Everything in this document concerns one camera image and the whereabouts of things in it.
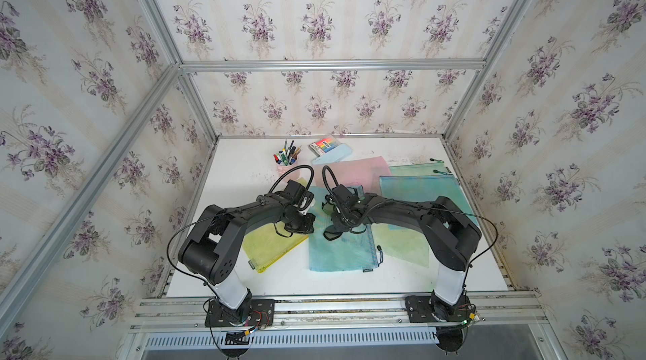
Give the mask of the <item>green and grey cleaning cloth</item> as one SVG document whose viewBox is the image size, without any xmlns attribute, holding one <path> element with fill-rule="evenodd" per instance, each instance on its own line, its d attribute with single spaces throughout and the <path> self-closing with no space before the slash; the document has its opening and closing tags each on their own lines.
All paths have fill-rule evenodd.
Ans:
<svg viewBox="0 0 646 360">
<path fill-rule="evenodd" d="M 340 238 L 344 233 L 350 232 L 351 229 L 351 226 L 344 223 L 333 223 L 323 231 L 323 237 L 325 237 L 329 242 L 332 242 Z"/>
</svg>

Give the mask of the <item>blue mesh document bag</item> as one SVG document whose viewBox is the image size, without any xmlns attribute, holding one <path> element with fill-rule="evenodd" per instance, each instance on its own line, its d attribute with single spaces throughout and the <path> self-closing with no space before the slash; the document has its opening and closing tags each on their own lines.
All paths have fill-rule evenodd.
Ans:
<svg viewBox="0 0 646 360">
<path fill-rule="evenodd" d="M 360 234 L 343 233 L 338 239 L 328 241 L 324 231 L 332 226 L 331 207 L 324 205 L 327 191 L 312 187 L 315 196 L 309 212 L 316 217 L 314 233 L 308 238 L 309 270 L 318 273 L 372 271 L 380 265 L 383 255 L 373 240 L 369 226 L 361 226 Z"/>
</svg>

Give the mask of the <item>yellow mesh document bag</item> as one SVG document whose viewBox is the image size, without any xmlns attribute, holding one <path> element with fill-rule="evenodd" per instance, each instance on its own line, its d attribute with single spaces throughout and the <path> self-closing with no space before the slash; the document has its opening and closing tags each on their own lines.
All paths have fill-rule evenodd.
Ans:
<svg viewBox="0 0 646 360">
<path fill-rule="evenodd" d="M 248 257 L 249 266 L 261 274 L 308 238 L 308 235 L 289 235 L 284 223 L 279 222 L 263 225 L 248 233 L 242 249 Z"/>
</svg>

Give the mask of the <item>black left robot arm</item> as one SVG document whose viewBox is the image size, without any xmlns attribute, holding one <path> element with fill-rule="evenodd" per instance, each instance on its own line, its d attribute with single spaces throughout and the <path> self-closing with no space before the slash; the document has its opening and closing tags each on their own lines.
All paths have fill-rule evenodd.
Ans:
<svg viewBox="0 0 646 360">
<path fill-rule="evenodd" d="M 246 309 L 252 293 L 234 272 L 246 235 L 266 225 L 276 226 L 275 235 L 283 239 L 313 233 L 316 216 L 309 212 L 313 201 L 306 186 L 289 180 L 283 190 L 272 190 L 247 205 L 228 209 L 210 205 L 178 250 L 178 262 L 205 281 L 225 308 Z"/>
</svg>

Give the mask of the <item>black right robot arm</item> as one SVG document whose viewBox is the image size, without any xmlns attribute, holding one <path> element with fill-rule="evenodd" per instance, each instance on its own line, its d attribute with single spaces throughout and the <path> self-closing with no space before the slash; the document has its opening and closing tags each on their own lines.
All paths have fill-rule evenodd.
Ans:
<svg viewBox="0 0 646 360">
<path fill-rule="evenodd" d="M 452 314 L 465 304 L 465 279 L 482 232 L 451 199 L 440 196 L 434 201 L 409 202 L 375 193 L 359 196 L 340 184 L 328 188 L 326 202 L 332 206 L 332 225 L 324 231 L 328 241 L 373 224 L 395 225 L 424 235 L 439 262 L 430 305 Z"/>
</svg>

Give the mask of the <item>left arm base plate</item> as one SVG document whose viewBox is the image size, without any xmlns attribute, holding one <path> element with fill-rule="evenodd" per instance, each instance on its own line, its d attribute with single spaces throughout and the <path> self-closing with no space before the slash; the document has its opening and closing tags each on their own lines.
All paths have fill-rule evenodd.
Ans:
<svg viewBox="0 0 646 360">
<path fill-rule="evenodd" d="M 205 305 L 205 327 L 267 327 L 274 323 L 276 301 L 274 299 L 250 299 L 237 310 L 230 309 L 217 299 Z"/>
</svg>

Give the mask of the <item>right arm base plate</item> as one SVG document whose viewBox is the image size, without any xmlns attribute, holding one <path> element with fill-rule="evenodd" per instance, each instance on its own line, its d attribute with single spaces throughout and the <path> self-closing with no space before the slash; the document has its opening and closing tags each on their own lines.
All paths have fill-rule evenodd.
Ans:
<svg viewBox="0 0 646 360">
<path fill-rule="evenodd" d="M 405 309 L 410 323 L 469 323 L 475 318 L 476 313 L 476 305 L 466 294 L 462 294 L 456 304 L 447 304 L 434 293 L 410 295 L 405 298 Z"/>
</svg>

